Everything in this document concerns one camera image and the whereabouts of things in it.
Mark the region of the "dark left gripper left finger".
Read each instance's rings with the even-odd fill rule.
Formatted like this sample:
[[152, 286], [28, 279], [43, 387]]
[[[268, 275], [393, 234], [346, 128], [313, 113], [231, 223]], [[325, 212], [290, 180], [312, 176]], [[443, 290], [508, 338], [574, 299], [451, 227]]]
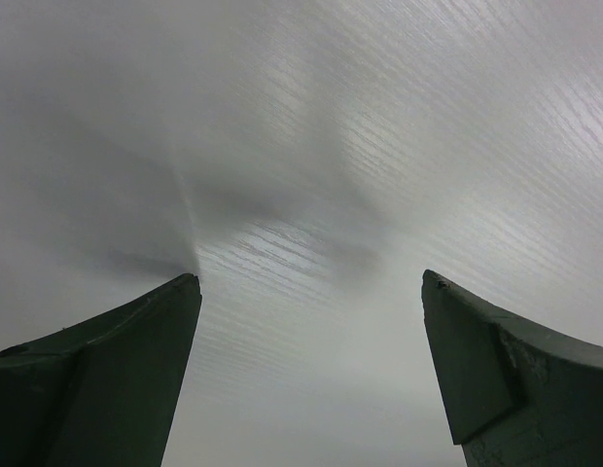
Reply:
[[202, 296], [185, 273], [0, 351], [0, 466], [159, 466]]

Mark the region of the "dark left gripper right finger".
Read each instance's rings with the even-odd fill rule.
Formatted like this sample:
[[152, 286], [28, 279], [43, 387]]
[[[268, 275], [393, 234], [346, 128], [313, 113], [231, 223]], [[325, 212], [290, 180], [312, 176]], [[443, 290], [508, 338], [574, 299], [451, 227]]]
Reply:
[[603, 466], [603, 347], [427, 269], [424, 325], [454, 445], [470, 466]]

